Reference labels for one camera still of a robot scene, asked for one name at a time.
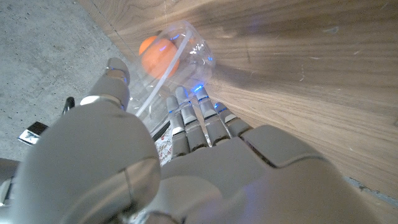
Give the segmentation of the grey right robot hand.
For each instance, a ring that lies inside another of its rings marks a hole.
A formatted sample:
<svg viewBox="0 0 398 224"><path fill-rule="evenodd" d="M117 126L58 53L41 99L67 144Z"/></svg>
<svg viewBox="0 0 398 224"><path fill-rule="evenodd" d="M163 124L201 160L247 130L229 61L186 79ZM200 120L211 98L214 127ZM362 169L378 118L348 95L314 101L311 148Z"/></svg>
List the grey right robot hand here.
<svg viewBox="0 0 398 224"><path fill-rule="evenodd" d="M9 190L19 161L1 158L1 206L7 205Z"/></svg>

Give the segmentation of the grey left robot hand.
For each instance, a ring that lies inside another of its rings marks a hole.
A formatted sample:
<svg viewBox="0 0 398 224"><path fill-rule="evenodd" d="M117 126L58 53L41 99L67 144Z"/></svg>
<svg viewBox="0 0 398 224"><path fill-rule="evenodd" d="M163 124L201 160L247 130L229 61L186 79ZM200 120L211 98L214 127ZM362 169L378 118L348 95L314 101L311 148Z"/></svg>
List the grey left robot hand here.
<svg viewBox="0 0 398 224"><path fill-rule="evenodd" d="M161 165L126 111L129 71L109 59L80 106L19 162L2 223L377 223L319 152L273 126L206 106L211 134L183 131Z"/></svg>

